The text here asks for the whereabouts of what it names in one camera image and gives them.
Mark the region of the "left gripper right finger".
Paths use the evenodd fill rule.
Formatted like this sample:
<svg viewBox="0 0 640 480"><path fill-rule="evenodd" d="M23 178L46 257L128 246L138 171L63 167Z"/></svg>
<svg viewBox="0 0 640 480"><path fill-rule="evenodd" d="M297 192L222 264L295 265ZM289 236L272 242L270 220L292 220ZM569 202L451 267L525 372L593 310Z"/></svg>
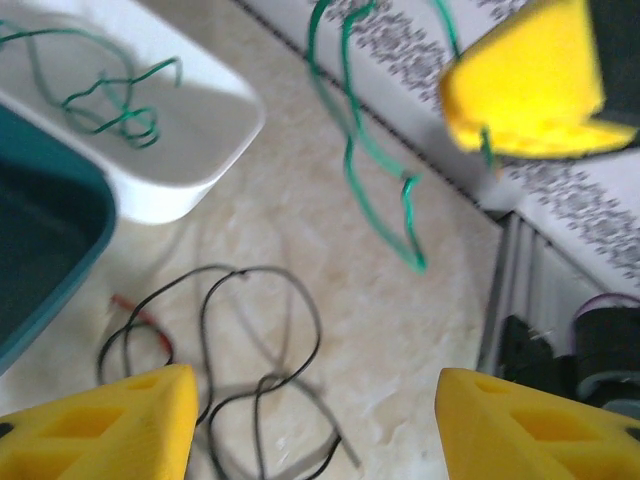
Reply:
<svg viewBox="0 0 640 480"><path fill-rule="evenodd" d="M452 479L639 476L638 421L480 372L440 372L437 425Z"/></svg>

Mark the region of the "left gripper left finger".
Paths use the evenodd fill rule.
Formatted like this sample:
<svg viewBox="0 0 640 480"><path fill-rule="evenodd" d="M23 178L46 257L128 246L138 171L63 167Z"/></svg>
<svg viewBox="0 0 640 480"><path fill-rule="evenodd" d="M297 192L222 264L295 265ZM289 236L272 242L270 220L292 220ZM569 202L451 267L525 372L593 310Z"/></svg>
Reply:
<svg viewBox="0 0 640 480"><path fill-rule="evenodd" d="M182 479L198 389L169 365L5 415L4 479Z"/></svg>

